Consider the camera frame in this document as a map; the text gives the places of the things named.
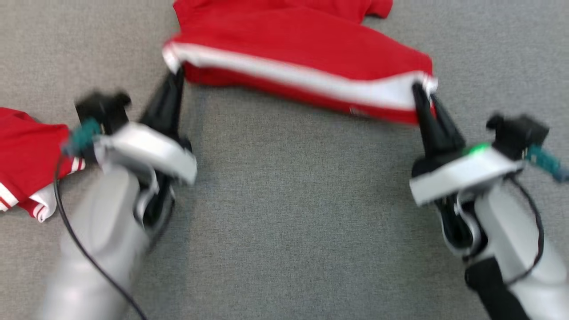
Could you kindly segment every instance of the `gray carpet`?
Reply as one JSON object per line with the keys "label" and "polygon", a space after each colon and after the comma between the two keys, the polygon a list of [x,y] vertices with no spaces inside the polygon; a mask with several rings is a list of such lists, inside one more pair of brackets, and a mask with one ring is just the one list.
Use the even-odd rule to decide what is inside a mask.
{"label": "gray carpet", "polygon": [[[34,2],[0,5],[0,105],[73,126],[75,98],[121,87],[139,115],[166,69],[171,0]],[[547,147],[569,161],[568,15],[566,0],[395,0],[387,20],[365,24],[432,56],[439,96],[471,141],[490,138],[494,110],[532,112],[553,128]],[[241,88],[188,93],[199,175],[178,188],[143,268],[135,297],[150,319],[488,318],[435,214],[410,196],[416,128]],[[97,174],[65,179],[69,210]],[[569,261],[569,189],[535,170],[523,181]],[[0,215],[1,319],[31,317],[62,231],[58,216]]]}

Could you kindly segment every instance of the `red cloth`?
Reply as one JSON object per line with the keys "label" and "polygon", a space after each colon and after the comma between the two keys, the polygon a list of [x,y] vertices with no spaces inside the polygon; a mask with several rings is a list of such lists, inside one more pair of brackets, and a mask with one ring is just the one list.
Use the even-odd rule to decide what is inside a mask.
{"label": "red cloth", "polygon": [[[226,11],[210,7],[221,8],[229,0],[198,2],[204,6],[176,2],[182,32],[163,50],[173,71],[185,66],[188,81],[246,85],[341,112],[407,123],[417,122],[412,84],[421,82],[428,93],[436,89],[427,55],[360,26],[349,11],[339,10],[344,13],[339,19],[326,10],[286,7],[286,1],[276,1],[278,9],[255,11],[254,4],[272,3],[255,0],[231,2],[247,3],[246,13],[236,9],[223,15]],[[295,2],[328,3],[329,9],[340,3]],[[361,9],[363,2],[343,3]],[[192,24],[197,13],[201,18]]]}
{"label": "red cloth", "polygon": [[[18,205],[39,221],[55,212],[51,183],[68,135],[65,125],[40,124],[25,112],[0,108],[0,211]],[[66,159],[59,178],[84,167],[78,158]]]}
{"label": "red cloth", "polygon": [[360,23],[366,15],[387,18],[393,0],[177,0],[174,10],[182,32],[198,23],[263,10],[308,7]]}

